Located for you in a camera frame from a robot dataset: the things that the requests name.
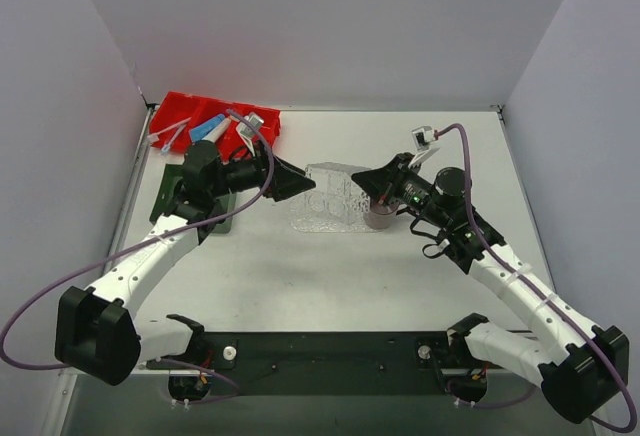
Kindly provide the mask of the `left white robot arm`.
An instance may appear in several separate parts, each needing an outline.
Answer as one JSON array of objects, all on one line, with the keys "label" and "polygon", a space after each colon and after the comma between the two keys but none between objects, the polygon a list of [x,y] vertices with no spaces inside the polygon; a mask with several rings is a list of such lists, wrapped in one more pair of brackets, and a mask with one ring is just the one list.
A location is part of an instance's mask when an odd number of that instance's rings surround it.
[{"label": "left white robot arm", "polygon": [[203,326],[185,316],[136,317],[143,302],[177,262],[226,220],[221,199],[258,188],[276,202],[315,188],[299,169],[261,142],[249,159],[225,162],[214,143],[189,146],[165,207],[131,255],[84,289],[59,299],[54,355],[112,386],[140,363],[171,356],[183,367],[204,358]]}]

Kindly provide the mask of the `clear textured holder box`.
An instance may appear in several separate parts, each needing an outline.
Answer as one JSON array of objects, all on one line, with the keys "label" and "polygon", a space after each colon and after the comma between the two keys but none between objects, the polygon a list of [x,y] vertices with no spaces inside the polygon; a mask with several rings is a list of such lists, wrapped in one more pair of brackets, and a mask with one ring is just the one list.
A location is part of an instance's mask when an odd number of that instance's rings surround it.
[{"label": "clear textured holder box", "polygon": [[354,173],[366,171],[367,167],[347,165],[335,162],[309,164],[305,168],[306,175],[313,179],[316,188],[299,196],[317,195],[324,198],[338,197],[342,199],[370,198],[351,180]]}]

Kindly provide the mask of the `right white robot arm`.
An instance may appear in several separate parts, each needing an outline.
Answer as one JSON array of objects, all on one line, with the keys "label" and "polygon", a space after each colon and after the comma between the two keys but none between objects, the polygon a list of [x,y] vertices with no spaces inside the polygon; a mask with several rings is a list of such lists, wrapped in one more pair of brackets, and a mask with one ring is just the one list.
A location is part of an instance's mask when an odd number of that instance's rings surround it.
[{"label": "right white robot arm", "polygon": [[575,424],[593,418],[616,395],[628,398],[626,335],[574,311],[536,277],[477,213],[466,170],[447,167],[429,182],[411,166],[412,158],[400,153],[351,179],[373,202],[399,204],[415,222],[436,227],[431,240],[439,253],[491,291],[533,335],[519,336],[473,313],[448,329],[452,353],[461,362],[484,361],[520,376]]}]

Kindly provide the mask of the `purple ceramic mug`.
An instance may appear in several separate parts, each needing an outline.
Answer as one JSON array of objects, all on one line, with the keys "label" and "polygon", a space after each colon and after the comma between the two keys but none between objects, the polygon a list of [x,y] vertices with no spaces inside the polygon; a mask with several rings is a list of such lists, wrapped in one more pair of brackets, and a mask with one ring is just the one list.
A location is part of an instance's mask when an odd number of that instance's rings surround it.
[{"label": "purple ceramic mug", "polygon": [[375,201],[371,201],[369,210],[363,214],[363,220],[373,230],[385,230],[393,223],[397,210],[397,204],[380,205]]}]

